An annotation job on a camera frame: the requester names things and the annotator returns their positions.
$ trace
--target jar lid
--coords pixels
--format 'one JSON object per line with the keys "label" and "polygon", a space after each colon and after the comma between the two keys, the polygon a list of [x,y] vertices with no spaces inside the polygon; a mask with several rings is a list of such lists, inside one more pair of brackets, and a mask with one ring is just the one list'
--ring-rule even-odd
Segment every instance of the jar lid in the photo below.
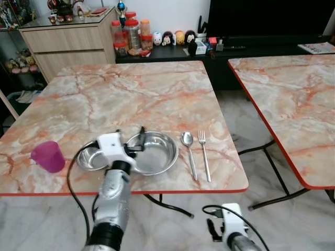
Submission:
{"label": "jar lid", "polygon": [[147,36],[141,36],[142,37],[142,40],[152,40],[152,34],[149,34]]}
{"label": "jar lid", "polygon": [[113,45],[114,45],[115,48],[121,48],[121,47],[126,47],[127,46],[126,42],[114,43]]}
{"label": "jar lid", "polygon": [[141,20],[141,24],[143,24],[143,25],[148,25],[150,22],[149,22],[149,20],[148,19],[143,19],[143,20]]}
{"label": "jar lid", "polygon": [[126,12],[125,16],[126,17],[136,17],[136,12]]}
{"label": "jar lid", "polygon": [[121,23],[120,23],[119,20],[114,20],[114,21],[111,22],[111,25],[112,26],[119,26],[119,25],[121,25]]}
{"label": "jar lid", "polygon": [[138,21],[135,19],[129,19],[125,21],[125,26],[136,26],[138,25]]}

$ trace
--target metal spoon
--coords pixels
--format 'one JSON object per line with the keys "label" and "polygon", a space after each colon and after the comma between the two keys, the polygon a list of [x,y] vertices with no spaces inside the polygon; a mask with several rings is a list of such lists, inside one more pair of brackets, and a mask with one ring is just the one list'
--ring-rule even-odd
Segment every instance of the metal spoon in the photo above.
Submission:
{"label": "metal spoon", "polygon": [[192,151],[191,151],[191,145],[193,143],[193,136],[190,132],[183,132],[182,134],[182,142],[184,145],[187,146],[188,148],[188,152],[189,152],[189,161],[191,163],[191,171],[192,171],[192,175],[194,180],[197,180],[197,171],[195,170],[195,165],[194,165],[194,160],[193,160],[193,156],[192,156]]}

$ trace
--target stainless steel bowl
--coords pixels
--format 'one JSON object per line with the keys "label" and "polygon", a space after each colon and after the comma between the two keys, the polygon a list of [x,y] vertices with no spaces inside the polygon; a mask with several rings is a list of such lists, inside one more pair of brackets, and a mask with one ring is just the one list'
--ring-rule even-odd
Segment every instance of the stainless steel bowl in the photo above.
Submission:
{"label": "stainless steel bowl", "polygon": [[[128,142],[128,146],[138,144],[138,134]],[[145,151],[136,156],[137,168],[134,172],[142,175],[156,175],[168,170],[178,158],[177,143],[161,132],[146,132]]]}
{"label": "stainless steel bowl", "polygon": [[79,167],[86,171],[95,171],[107,167],[107,161],[102,151],[96,147],[89,147],[82,150],[76,161]]}

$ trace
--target wooden cabinet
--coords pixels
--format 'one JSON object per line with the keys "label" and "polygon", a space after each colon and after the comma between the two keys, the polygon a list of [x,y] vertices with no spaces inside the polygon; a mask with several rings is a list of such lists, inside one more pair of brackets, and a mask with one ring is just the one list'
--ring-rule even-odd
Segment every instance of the wooden cabinet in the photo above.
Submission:
{"label": "wooden cabinet", "polygon": [[67,25],[49,25],[48,17],[44,16],[20,29],[47,82],[65,66],[115,64],[110,32],[111,21],[117,19],[115,9],[100,19],[86,17],[79,21],[76,18]]}

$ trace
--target television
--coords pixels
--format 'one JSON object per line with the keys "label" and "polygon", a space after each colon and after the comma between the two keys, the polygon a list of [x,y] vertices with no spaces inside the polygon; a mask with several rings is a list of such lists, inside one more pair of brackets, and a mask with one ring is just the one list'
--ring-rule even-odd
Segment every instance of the television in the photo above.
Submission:
{"label": "television", "polygon": [[239,38],[239,43],[311,42],[323,34],[334,8],[335,0],[211,0],[207,37]]}

